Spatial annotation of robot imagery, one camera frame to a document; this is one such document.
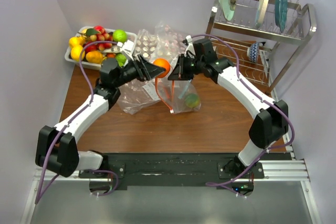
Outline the green yellow mango fruit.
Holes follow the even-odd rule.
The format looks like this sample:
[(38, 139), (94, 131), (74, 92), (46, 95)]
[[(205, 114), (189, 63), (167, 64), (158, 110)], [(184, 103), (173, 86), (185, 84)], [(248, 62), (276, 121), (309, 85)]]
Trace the green yellow mango fruit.
[(194, 109), (200, 105), (200, 97), (196, 93), (189, 93), (184, 99), (184, 105)]

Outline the orange fruit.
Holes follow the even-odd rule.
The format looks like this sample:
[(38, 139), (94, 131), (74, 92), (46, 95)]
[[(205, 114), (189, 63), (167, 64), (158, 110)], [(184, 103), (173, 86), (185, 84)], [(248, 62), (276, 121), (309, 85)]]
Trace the orange fruit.
[(153, 64), (158, 66), (158, 67), (164, 68), (164, 72), (161, 73), (160, 75), (158, 75), (157, 78), (166, 77), (171, 70), (171, 65), (166, 59), (157, 58), (157, 59), (154, 60)]

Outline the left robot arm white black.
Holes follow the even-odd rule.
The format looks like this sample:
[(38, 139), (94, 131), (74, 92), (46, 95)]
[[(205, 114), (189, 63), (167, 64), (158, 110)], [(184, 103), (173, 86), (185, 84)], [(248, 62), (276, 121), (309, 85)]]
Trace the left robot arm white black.
[(100, 116), (107, 113), (117, 102), (119, 87), (137, 79), (149, 81), (165, 72), (165, 68), (148, 62), (142, 56), (120, 67), (117, 60), (103, 61), (92, 94), (69, 117), (53, 127), (44, 126), (38, 134), (35, 163), (63, 177), (77, 170), (90, 170), (97, 178), (108, 174), (109, 165), (103, 154), (95, 151), (79, 151), (77, 143), (83, 133)]

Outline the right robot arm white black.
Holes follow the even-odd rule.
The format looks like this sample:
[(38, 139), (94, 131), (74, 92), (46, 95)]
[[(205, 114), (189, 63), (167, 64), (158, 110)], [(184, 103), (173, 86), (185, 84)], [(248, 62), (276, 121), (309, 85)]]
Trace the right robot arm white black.
[(261, 155), (288, 132), (288, 105), (284, 101), (276, 102), (257, 89), (239, 72), (238, 63), (232, 63), (225, 57), (219, 58), (211, 40), (203, 38), (194, 41), (187, 36), (183, 43), (186, 45), (185, 52), (179, 55), (168, 79), (185, 81), (203, 74), (229, 91), (253, 118), (247, 144), (224, 166), (227, 172), (246, 178)]

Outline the clear zip bag orange zipper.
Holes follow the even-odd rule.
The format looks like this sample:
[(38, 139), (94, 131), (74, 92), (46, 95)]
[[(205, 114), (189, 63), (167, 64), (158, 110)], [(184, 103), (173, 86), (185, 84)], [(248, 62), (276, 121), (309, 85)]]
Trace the clear zip bag orange zipper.
[(161, 101), (168, 107), (171, 114), (196, 112), (201, 108), (201, 103), (194, 109), (184, 105), (184, 99), (189, 93), (198, 94), (191, 83), (191, 80), (170, 81), (167, 78), (156, 78), (155, 90)]

